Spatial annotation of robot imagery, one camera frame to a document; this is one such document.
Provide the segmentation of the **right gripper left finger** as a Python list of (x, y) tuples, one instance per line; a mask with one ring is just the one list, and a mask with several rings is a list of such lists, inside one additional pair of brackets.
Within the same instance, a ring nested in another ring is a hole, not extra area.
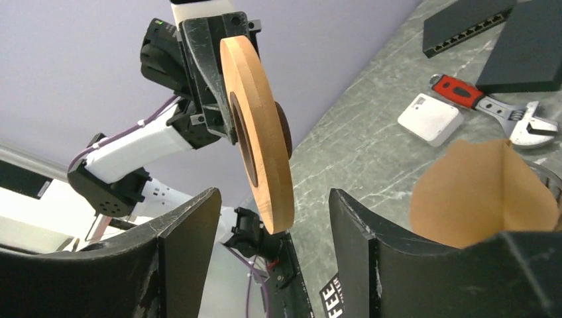
[(77, 252), (1, 253), (2, 317), (197, 317), (221, 194)]

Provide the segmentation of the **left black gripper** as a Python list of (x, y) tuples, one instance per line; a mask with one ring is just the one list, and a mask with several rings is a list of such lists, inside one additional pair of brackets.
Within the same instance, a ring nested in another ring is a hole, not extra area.
[(241, 111), (232, 110), (221, 67), (220, 42), (247, 37), (255, 49), (261, 21), (250, 20), (231, 1), (171, 1), (173, 23), (153, 19), (140, 50), (142, 75), (179, 97), (166, 124), (193, 148), (220, 138), (248, 141)]

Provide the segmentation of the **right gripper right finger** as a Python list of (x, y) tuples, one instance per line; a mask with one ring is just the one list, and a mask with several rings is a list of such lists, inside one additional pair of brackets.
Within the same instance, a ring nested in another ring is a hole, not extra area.
[(561, 234), (427, 240), (342, 189), (329, 215), (346, 317), (560, 317)]

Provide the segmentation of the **brown paper coffee filter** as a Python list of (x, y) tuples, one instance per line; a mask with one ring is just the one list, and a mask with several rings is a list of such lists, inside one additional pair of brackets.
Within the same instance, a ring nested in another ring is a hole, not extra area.
[(416, 182), (409, 220), (415, 234), (465, 248), (502, 231), (557, 231), (561, 211), (509, 140), (458, 140)]

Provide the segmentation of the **grey ribbed glass dripper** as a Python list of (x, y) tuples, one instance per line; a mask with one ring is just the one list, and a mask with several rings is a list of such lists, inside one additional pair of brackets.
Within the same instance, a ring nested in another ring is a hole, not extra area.
[(561, 232), (561, 178), (552, 172), (550, 169), (542, 166), (541, 164), (537, 164), (535, 162), (531, 162), (526, 160), (526, 164), (532, 169), (532, 171), (536, 174), (539, 178), (541, 183), (551, 192), (553, 195), (557, 208), (559, 210), (559, 218), (557, 220), (557, 224), (554, 228), (554, 231)]

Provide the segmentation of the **orange coffee filter box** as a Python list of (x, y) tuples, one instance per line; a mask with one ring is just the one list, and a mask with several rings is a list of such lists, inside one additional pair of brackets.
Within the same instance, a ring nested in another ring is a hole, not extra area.
[(344, 318), (345, 304), (343, 289), (339, 279), (339, 273), (330, 278), (320, 289), (319, 296), (326, 318)]

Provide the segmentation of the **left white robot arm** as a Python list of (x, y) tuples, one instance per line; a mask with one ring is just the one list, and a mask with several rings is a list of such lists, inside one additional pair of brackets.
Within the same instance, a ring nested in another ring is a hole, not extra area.
[(231, 1), (172, 1), (173, 23), (152, 19), (140, 49), (142, 75), (173, 96), (146, 119), (113, 136), (98, 134), (69, 164), (67, 179), (98, 214), (158, 217), (190, 199), (146, 171), (161, 158), (221, 138), (242, 142), (241, 112), (230, 106), (219, 43), (256, 29)]

